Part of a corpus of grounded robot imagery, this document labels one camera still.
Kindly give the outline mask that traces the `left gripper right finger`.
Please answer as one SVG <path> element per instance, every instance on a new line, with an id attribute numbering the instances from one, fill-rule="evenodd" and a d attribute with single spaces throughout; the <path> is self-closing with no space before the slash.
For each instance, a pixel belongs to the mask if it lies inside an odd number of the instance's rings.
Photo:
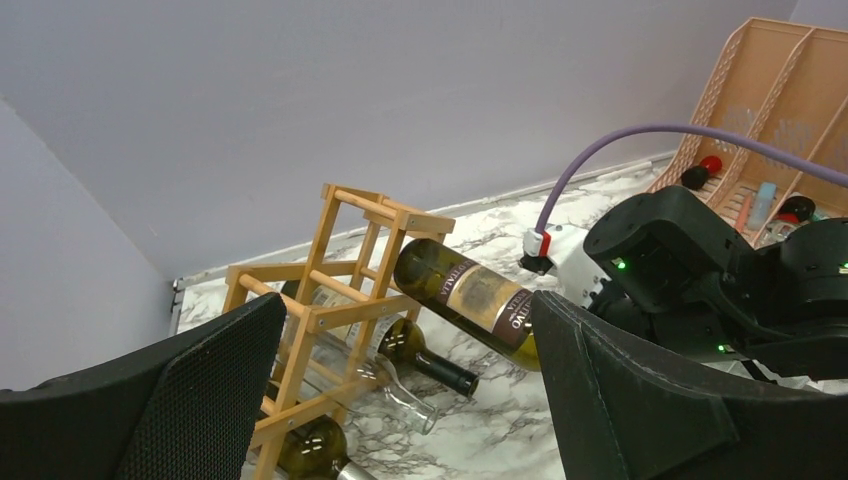
<path id="1" fill-rule="evenodd" d="M 531 321 L 570 479 L 843 479 L 847 399 L 746 379 L 552 291 Z"/>

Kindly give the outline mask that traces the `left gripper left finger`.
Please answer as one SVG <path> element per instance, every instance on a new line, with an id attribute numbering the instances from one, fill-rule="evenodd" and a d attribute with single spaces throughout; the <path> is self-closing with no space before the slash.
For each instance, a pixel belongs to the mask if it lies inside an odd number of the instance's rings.
<path id="1" fill-rule="evenodd" d="M 108 362 L 1 394 L 5 479 L 237 479 L 286 307 L 261 295 Z"/>

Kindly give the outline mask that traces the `dark green wine bottle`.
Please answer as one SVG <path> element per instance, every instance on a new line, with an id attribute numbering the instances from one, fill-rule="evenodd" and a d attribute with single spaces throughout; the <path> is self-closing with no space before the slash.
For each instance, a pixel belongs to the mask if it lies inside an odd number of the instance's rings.
<path id="1" fill-rule="evenodd" d="M 299 280 L 287 281 L 281 293 L 294 298 L 299 287 Z M 313 293 L 312 303 L 319 307 L 335 307 L 353 303 L 353 300 L 319 285 Z M 362 323 L 355 323 L 325 333 L 331 333 L 353 348 L 361 326 Z M 431 351 L 420 327 L 400 313 L 376 320 L 367 353 L 371 358 L 379 353 L 396 366 L 412 368 L 466 398 L 472 397 L 478 387 L 477 374 Z"/>
<path id="2" fill-rule="evenodd" d="M 277 465 L 289 479 L 376 480 L 348 456 L 342 427 L 326 415 L 286 434 Z"/>
<path id="3" fill-rule="evenodd" d="M 400 251 L 393 278 L 402 293 L 513 364 L 541 370 L 532 291 L 429 238 Z"/>

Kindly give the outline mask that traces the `clear glass bottle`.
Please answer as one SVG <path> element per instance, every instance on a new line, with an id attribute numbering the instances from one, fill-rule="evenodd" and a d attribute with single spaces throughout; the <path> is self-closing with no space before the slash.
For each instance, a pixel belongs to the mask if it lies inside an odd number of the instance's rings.
<path id="1" fill-rule="evenodd" d="M 336 336 L 322 332 L 310 352 L 299 398 L 323 396 L 336 407 L 358 413 L 365 404 L 426 435 L 438 419 L 438 409 L 419 399 L 399 380 L 397 370 L 385 357 L 366 358 L 347 372 L 351 348 Z"/>

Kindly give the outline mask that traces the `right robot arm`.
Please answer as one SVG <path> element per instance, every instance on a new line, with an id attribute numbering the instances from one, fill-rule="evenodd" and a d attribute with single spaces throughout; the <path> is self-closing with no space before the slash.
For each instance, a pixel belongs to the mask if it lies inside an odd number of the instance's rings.
<path id="1" fill-rule="evenodd" d="M 750 359 L 783 377 L 847 375 L 847 222 L 754 248 L 689 190 L 634 195 L 588 232 L 605 273 L 590 311 L 703 362 Z"/>

